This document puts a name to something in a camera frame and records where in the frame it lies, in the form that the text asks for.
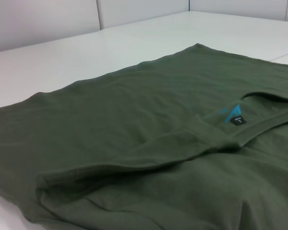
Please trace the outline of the dark green FREE! shirt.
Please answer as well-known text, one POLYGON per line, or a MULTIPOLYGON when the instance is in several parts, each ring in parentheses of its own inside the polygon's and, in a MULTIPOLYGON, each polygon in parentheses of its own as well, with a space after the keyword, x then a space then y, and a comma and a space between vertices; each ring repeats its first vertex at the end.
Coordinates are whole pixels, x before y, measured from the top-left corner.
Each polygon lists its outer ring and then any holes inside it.
POLYGON ((196 44, 2 107, 0 196, 47 230, 288 230, 288 65, 196 44))

